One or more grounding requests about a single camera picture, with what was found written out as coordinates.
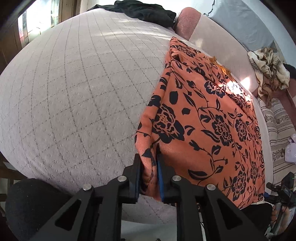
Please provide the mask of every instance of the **folded orange cloth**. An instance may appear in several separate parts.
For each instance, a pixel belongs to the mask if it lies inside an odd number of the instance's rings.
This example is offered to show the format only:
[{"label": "folded orange cloth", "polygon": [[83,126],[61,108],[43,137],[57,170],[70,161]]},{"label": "folded orange cloth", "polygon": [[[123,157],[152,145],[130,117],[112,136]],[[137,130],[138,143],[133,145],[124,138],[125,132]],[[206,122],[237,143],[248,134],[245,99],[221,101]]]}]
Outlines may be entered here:
[{"label": "folded orange cloth", "polygon": [[263,199],[264,161],[252,98],[230,71],[173,37],[135,145],[142,192],[160,199],[156,148],[193,184],[216,185],[243,208]]}]

